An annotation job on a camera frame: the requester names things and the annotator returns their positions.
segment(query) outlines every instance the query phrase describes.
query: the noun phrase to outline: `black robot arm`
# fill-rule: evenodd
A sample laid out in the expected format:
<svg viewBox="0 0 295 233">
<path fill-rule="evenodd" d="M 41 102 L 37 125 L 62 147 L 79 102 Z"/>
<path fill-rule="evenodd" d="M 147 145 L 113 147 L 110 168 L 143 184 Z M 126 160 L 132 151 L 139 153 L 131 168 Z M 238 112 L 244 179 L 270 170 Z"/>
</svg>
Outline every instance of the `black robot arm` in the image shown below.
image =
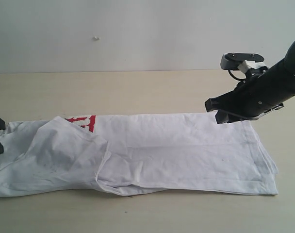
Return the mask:
<svg viewBox="0 0 295 233">
<path fill-rule="evenodd" d="M 239 81 L 236 88 L 205 102 L 207 112 L 217 110 L 216 122 L 232 123 L 257 120 L 273 110 L 283 107 L 283 102 L 295 96 L 295 42 L 286 56 L 271 68 L 258 54 L 228 53 L 221 60 L 221 68 Z M 245 79 L 238 79 L 232 70 L 240 70 Z"/>
</svg>

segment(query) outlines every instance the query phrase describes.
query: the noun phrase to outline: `red print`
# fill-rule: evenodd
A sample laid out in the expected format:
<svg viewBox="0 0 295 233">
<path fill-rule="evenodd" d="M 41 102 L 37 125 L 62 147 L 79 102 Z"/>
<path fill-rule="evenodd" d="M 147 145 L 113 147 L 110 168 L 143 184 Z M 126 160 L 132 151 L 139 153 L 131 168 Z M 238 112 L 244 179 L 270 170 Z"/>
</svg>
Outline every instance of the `red print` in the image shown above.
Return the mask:
<svg viewBox="0 0 295 233">
<path fill-rule="evenodd" d="M 81 125 L 78 121 L 88 121 L 89 120 L 89 124 L 86 124 L 84 122 L 83 125 Z M 71 122 L 71 123 L 74 123 L 85 128 L 85 127 L 88 127 L 89 128 L 89 131 L 90 132 L 94 132 L 94 128 L 95 128 L 95 122 L 96 122 L 96 115 L 91 115 L 90 117 L 77 117 L 77 118 L 70 118 L 70 119 L 67 119 L 67 121 Z"/>
</svg>

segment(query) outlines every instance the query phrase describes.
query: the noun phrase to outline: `white wall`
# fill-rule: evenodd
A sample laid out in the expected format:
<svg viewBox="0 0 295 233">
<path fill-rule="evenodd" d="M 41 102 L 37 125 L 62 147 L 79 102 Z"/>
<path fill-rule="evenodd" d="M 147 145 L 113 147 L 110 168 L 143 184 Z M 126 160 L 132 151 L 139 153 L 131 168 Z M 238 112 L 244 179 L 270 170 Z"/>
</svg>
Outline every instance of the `white wall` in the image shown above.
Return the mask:
<svg viewBox="0 0 295 233">
<path fill-rule="evenodd" d="M 272 65 L 294 40 L 295 0 L 0 0 L 0 73 Z"/>
</svg>

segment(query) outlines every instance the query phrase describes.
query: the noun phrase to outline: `black cable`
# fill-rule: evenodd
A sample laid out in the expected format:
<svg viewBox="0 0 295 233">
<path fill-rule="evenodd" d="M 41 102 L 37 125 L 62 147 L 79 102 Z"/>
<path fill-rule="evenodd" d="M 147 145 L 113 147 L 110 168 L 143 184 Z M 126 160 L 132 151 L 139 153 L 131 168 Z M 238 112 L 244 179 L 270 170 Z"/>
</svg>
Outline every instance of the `black cable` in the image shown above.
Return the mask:
<svg viewBox="0 0 295 233">
<path fill-rule="evenodd" d="M 230 70 L 228 70 L 228 72 L 229 72 L 229 75 L 230 75 L 233 79 L 235 79 L 235 80 L 237 80 L 237 81 L 243 81 L 243 80 L 245 80 L 245 79 L 239 79 L 239 78 L 237 78 L 235 75 L 233 75 L 233 73 L 232 73 Z"/>
</svg>

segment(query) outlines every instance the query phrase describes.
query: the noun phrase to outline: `table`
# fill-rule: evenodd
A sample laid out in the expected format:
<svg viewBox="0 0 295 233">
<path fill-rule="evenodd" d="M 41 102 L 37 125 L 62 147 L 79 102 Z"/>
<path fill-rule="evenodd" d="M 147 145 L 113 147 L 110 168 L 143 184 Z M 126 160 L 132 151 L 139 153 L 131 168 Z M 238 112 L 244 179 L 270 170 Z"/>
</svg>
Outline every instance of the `table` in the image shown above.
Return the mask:
<svg viewBox="0 0 295 233">
<path fill-rule="evenodd" d="M 0 117 L 205 112 L 206 99 L 235 85 L 223 70 L 0 74 Z M 295 233 L 295 97 L 252 124 L 279 168 L 278 196 L 68 190 L 0 198 L 0 233 Z"/>
</svg>

